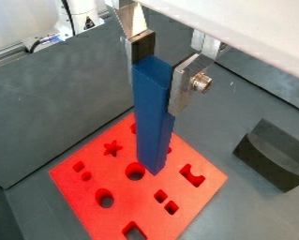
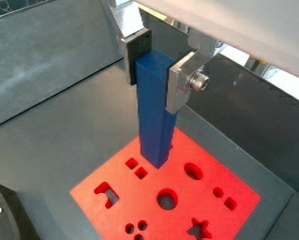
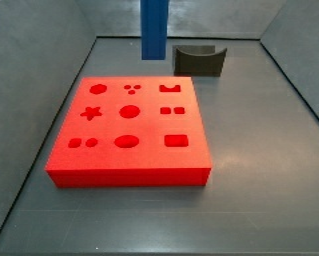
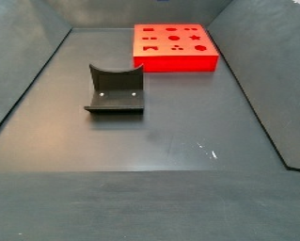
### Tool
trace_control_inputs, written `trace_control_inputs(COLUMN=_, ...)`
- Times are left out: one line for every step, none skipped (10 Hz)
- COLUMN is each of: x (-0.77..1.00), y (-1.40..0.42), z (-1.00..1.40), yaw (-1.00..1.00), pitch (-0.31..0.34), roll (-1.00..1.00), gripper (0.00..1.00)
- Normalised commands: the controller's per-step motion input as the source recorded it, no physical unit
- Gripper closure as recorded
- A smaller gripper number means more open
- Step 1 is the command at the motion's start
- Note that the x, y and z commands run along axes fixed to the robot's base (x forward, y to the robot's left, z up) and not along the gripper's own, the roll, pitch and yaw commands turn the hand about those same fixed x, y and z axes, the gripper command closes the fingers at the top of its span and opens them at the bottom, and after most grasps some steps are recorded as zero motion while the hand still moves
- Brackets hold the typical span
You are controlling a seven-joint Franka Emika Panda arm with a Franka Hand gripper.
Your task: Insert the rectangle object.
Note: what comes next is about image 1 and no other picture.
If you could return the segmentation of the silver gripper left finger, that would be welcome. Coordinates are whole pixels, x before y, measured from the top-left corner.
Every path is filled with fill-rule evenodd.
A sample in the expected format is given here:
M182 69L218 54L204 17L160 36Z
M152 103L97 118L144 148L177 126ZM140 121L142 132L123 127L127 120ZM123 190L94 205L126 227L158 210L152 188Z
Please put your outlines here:
M129 75L132 75L133 65L154 54L156 32L149 29L144 8L140 3L115 2L113 6L125 32L123 40L129 59Z

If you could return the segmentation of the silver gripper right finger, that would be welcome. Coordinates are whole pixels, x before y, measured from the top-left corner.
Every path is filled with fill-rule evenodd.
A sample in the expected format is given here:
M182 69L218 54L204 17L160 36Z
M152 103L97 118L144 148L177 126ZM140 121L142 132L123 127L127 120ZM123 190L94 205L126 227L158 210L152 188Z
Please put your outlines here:
M190 105L194 92L206 94L212 87L212 77L208 75L217 58L226 53L230 46L204 32L194 30L190 46L197 50L173 71L169 112L178 116Z

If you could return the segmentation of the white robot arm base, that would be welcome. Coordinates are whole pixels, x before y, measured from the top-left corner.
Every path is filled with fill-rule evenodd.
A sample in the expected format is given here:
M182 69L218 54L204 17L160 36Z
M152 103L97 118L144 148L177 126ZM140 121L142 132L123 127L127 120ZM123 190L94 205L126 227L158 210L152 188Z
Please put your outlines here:
M95 0L59 0L57 9L58 21L54 27L23 39L29 53L66 41L105 23L98 14Z

